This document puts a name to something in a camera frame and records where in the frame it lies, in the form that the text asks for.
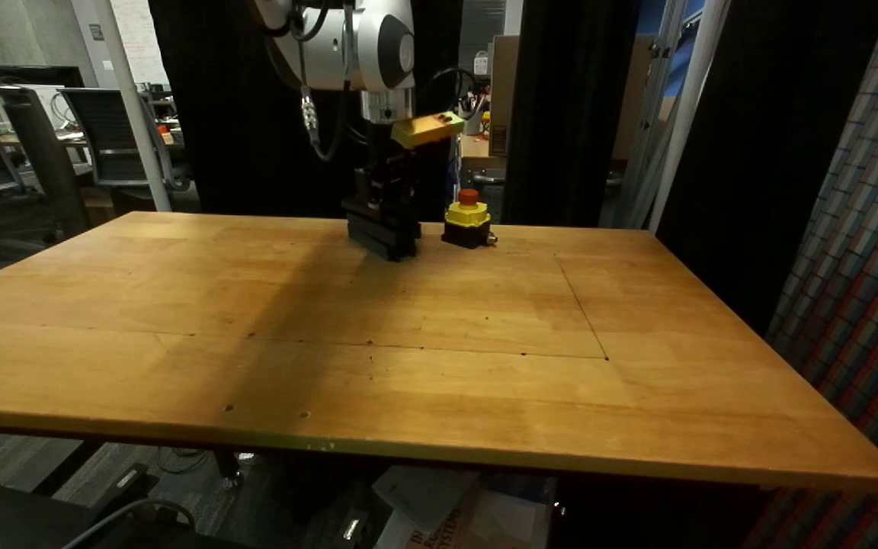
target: black curtain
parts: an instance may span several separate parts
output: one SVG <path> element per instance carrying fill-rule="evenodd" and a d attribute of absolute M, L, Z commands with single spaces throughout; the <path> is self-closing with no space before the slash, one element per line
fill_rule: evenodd
<path fill-rule="evenodd" d="M 734 0 L 660 237 L 764 333 L 878 41 L 871 0 Z"/>
<path fill-rule="evenodd" d="M 353 191 L 359 153 L 349 146 L 323 165 L 302 130 L 299 92 L 287 89 L 254 27 L 245 0 L 151 0 L 156 33 L 185 130 L 185 157 L 203 211 L 339 218 Z M 460 4 L 416 0 L 417 83 L 456 61 Z M 417 96 L 417 111 L 454 103 L 452 86 Z M 318 96 L 321 126 L 344 111 L 357 121 L 357 96 Z M 427 218 L 444 207 L 447 143 L 416 157 Z"/>
<path fill-rule="evenodd" d="M 529 0 L 504 219 L 597 226 L 639 0 Z"/>

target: striped panel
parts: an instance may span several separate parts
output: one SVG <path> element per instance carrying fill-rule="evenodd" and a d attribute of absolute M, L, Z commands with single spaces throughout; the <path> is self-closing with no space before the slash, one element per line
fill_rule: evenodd
<path fill-rule="evenodd" d="M 878 445 L 878 48 L 768 338 Z M 748 547 L 878 547 L 878 498 L 778 492 Z"/>

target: wood grain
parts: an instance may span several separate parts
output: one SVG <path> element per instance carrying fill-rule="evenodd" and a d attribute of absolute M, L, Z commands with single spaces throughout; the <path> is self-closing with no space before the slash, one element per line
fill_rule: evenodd
<path fill-rule="evenodd" d="M 878 448 L 644 232 L 383 262 L 132 213 L 0 271 L 0 431 L 878 492 Z"/>

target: floor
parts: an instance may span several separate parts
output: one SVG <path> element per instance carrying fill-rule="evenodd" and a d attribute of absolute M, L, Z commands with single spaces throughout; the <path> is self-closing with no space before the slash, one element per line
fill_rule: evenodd
<path fill-rule="evenodd" d="M 44 203 L 13 203 L 0 213 L 0 234 L 40 237 L 40 246 L 45 246 L 44 226 L 49 230 L 49 222 Z M 25 252 L 0 249 L 0 269 Z M 0 485 L 35 492 L 77 448 L 78 439 L 0 432 Z M 54 498 L 91 505 L 134 464 L 160 475 L 153 498 L 185 505 L 202 533 L 245 547 L 314 549 L 332 547 L 321 536 L 337 532 L 329 527 L 337 524 L 329 510 L 381 471 L 381 460 L 256 455 L 245 464 L 245 481 L 235 485 L 220 475 L 213 452 L 203 448 L 105 441 L 57 485 Z M 551 547 L 741 547 L 764 498 L 760 489 L 570 475 L 557 485 L 561 505 L 551 523 Z"/>

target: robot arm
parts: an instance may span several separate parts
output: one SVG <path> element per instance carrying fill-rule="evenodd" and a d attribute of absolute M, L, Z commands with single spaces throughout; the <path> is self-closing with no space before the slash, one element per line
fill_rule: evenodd
<path fill-rule="evenodd" d="M 359 92 L 362 120 L 413 120 L 416 32 L 409 0 L 250 0 L 274 61 L 302 89 L 312 130 L 314 92 Z"/>

